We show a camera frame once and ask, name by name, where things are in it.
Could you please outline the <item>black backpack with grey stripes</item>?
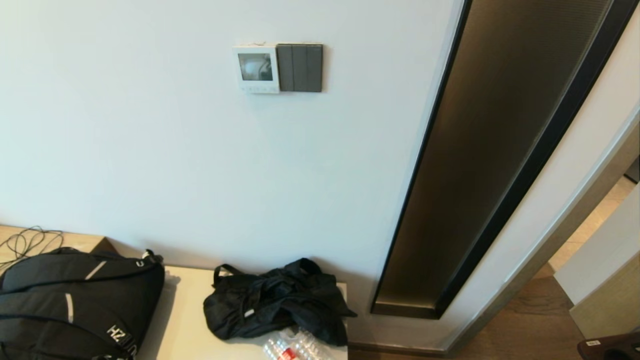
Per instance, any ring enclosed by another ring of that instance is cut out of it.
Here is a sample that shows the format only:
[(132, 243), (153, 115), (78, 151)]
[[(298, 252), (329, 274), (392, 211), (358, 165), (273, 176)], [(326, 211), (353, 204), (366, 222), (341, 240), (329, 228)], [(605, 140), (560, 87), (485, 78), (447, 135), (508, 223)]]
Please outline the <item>black backpack with grey stripes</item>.
[(165, 278), (151, 250), (21, 260), (0, 275), (0, 360), (137, 360)]

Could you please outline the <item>dark grey wall switch panel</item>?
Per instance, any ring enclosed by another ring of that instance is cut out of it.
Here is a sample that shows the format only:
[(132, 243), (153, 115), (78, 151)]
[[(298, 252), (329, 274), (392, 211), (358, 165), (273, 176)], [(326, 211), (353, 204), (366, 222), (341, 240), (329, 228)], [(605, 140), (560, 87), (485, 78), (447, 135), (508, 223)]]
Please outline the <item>dark grey wall switch panel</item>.
[(322, 92), (324, 45), (321, 43), (278, 43), (279, 90)]

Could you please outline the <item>black crumpled cloth bag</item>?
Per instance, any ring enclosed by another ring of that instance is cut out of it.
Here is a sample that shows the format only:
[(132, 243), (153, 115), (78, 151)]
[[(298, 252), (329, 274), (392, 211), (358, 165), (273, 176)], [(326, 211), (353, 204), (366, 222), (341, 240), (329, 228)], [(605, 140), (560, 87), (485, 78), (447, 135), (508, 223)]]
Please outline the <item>black crumpled cloth bag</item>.
[(297, 326), (329, 346), (348, 344), (345, 318), (355, 318), (338, 286), (311, 259), (253, 274), (230, 264), (214, 269), (203, 302), (206, 326), (220, 340), (257, 338)]

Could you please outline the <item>light wooden desk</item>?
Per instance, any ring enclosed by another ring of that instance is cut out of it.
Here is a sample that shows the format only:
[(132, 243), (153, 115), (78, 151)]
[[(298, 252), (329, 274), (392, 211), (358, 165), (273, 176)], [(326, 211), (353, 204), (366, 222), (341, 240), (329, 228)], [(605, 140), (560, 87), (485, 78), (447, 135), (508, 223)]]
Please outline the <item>light wooden desk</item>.
[(0, 226), (0, 276), (20, 261), (59, 248), (74, 248), (87, 253), (117, 252), (109, 239), (103, 235), (46, 230), (39, 226)]

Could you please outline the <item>white door with wood base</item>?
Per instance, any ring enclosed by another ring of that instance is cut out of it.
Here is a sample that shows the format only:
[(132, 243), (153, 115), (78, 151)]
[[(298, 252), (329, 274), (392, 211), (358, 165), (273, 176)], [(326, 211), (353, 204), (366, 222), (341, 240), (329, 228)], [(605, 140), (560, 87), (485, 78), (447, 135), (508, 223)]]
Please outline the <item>white door with wood base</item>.
[(583, 337), (640, 330), (640, 183), (620, 178), (550, 265)]

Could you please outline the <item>white wall thermostat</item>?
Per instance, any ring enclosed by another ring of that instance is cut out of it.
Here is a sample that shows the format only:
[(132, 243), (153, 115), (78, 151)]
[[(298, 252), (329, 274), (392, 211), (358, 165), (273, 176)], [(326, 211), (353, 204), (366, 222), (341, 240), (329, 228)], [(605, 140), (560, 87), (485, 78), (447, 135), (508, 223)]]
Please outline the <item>white wall thermostat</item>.
[(246, 44), (231, 48), (240, 89), (249, 94), (281, 92), (275, 44)]

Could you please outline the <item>clear water bottle red label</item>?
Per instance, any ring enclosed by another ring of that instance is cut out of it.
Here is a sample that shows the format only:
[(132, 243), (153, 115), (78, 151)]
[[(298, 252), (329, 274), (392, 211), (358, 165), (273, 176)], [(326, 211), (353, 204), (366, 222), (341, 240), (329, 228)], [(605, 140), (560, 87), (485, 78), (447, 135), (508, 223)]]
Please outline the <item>clear water bottle red label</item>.
[(280, 338), (269, 338), (263, 346), (263, 353), (267, 360), (300, 360), (290, 344)]

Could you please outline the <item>dark brown wooden table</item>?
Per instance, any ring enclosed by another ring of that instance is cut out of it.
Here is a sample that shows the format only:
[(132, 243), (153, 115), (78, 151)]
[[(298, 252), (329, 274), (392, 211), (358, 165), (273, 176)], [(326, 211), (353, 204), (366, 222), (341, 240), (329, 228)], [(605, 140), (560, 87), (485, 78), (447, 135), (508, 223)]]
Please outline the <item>dark brown wooden table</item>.
[(640, 332), (586, 339), (576, 348), (583, 360), (640, 360)]

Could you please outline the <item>clear water bottle without label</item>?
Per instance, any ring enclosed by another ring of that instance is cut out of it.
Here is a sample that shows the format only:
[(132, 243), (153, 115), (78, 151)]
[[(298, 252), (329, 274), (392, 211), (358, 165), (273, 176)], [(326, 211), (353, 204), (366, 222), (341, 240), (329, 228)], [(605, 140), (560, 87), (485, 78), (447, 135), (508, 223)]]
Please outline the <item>clear water bottle without label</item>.
[(335, 360), (334, 356), (307, 330), (292, 328), (283, 332), (299, 360)]

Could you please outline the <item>grey door frame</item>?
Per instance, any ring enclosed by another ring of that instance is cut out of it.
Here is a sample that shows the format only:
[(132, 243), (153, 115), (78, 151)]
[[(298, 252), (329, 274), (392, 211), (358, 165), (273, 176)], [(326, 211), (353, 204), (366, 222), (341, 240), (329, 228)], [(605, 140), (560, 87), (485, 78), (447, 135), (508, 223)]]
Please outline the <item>grey door frame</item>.
[(563, 244), (581, 226), (602, 199), (640, 154), (640, 100), (634, 105), (621, 132), (610, 144), (605, 155), (578, 187), (571, 201), (553, 221), (544, 237), (529, 251), (521, 264), (514, 269), (496, 295), (471, 319), (471, 322), (455, 337), (442, 358), (450, 360), (462, 350), (497, 316), (525, 287)]

